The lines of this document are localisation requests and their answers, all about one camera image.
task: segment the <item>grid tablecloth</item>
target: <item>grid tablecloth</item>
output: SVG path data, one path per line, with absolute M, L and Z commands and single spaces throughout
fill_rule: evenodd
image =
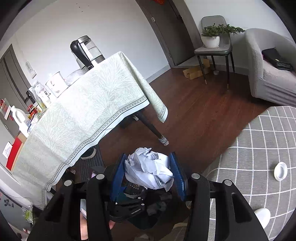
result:
M 118 52 L 73 83 L 42 116 L 26 140 L 13 177 L 36 206 L 65 170 L 124 117 L 149 105 L 160 121 L 168 110 L 130 60 Z
M 270 107 L 252 120 L 235 142 L 203 173 L 211 181 L 230 179 L 253 210 L 268 208 L 271 219 L 264 229 L 273 240 L 296 207 L 296 108 Z M 281 182 L 274 168 L 286 163 L 288 175 Z M 210 205 L 208 240 L 214 240 L 215 200 Z

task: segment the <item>crumpled white paper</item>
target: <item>crumpled white paper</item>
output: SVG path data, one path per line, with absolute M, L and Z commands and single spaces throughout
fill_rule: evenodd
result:
M 151 148 L 138 148 L 125 161 L 126 179 L 150 189 L 165 188 L 173 185 L 173 173 L 169 170 L 168 156 L 151 151 Z

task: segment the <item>dark brown wood floor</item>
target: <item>dark brown wood floor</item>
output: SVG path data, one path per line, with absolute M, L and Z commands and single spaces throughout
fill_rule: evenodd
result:
M 275 105 L 251 96 L 247 76 L 231 73 L 227 90 L 225 72 L 207 74 L 205 85 L 203 77 L 188 80 L 182 70 L 170 69 L 151 83 L 168 108 L 167 120 L 161 123 L 150 105 L 143 111 L 170 144 L 163 146 L 140 121 L 133 121 L 125 129 L 117 126 L 99 143 L 105 165 L 113 164 L 122 153 L 151 147 L 167 155 L 175 151 L 192 171 L 202 172 L 232 144 L 247 123 Z M 158 227 L 153 232 L 155 240 L 180 219 L 181 215 L 176 214 L 169 225 Z M 112 230 L 114 240 L 120 241 L 133 240 L 139 233 L 128 222 L 116 224 Z

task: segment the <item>red door decoration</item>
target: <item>red door decoration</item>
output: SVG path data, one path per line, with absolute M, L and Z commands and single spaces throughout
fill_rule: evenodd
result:
M 154 0 L 155 2 L 158 2 L 159 4 L 163 5 L 165 3 L 165 0 Z

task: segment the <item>black pouch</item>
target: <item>black pouch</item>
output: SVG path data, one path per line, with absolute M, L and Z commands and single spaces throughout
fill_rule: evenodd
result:
M 279 55 L 276 48 L 262 50 L 263 57 L 274 67 L 280 70 L 293 71 L 293 66 Z

